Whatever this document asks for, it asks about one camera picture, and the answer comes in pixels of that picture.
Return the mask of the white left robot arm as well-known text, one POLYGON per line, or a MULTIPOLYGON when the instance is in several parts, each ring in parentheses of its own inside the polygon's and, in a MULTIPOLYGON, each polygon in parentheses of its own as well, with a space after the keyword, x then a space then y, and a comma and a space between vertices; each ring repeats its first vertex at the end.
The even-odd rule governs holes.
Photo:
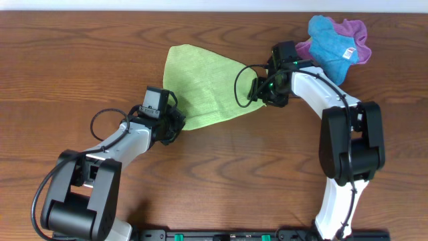
POLYGON ((44 177, 31 204, 31 224, 44 240, 132 239, 132 226, 116 217, 122 170, 155 142, 174 142, 185 116, 176 105, 136 105, 123 116, 118 130, 95 147, 62 152, 44 177))

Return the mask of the green cloth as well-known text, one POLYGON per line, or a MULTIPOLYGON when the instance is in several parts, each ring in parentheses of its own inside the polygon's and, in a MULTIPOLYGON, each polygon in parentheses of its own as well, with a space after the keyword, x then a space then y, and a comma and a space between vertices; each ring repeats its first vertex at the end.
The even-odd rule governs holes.
POLYGON ((183 44, 169 49, 163 88, 175 93, 186 116, 185 131, 231 120, 265 106, 248 107, 247 95, 257 74, 251 68, 215 52, 183 44))

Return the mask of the purple cloth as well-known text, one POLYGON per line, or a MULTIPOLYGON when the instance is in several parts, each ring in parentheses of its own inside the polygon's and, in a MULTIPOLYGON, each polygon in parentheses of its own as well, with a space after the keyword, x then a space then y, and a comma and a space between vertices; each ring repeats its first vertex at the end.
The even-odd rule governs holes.
MULTIPOLYGON (((354 38, 356 52, 358 54, 357 64, 367 63, 371 57, 372 50, 366 45, 368 38, 366 25, 361 20, 344 19, 341 23, 337 23, 331 17, 327 17, 327 19, 332 22, 337 34, 354 38)), ((309 53, 311 42, 312 38, 309 38, 304 42, 296 44, 296 51, 299 57, 303 59, 312 59, 312 56, 309 53)))

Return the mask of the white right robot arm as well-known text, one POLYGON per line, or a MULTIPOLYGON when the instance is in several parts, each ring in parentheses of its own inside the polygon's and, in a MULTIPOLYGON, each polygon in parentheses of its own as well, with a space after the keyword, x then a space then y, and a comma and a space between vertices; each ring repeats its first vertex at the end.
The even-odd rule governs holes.
POLYGON ((320 117, 318 156, 326 188, 307 240, 354 240, 351 223, 364 189, 385 164, 380 106, 347 95, 312 60, 270 60, 255 78, 249 102, 284 107, 290 95, 320 117))

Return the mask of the blue cloth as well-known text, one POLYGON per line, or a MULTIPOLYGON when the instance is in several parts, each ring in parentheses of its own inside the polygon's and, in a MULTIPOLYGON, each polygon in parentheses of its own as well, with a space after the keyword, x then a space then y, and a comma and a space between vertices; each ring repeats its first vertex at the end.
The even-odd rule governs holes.
POLYGON ((315 15, 309 21, 308 33, 312 39, 310 55, 329 79, 340 86, 349 67, 359 61, 354 38, 338 34, 333 23, 322 15, 315 15))

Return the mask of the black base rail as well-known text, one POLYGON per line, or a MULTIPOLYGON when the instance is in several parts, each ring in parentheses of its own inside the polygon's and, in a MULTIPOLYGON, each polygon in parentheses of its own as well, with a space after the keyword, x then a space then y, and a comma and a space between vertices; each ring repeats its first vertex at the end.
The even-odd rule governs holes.
POLYGON ((322 240, 313 230, 278 230, 275 232, 167 231, 143 230, 131 240, 138 241, 300 241, 322 240))

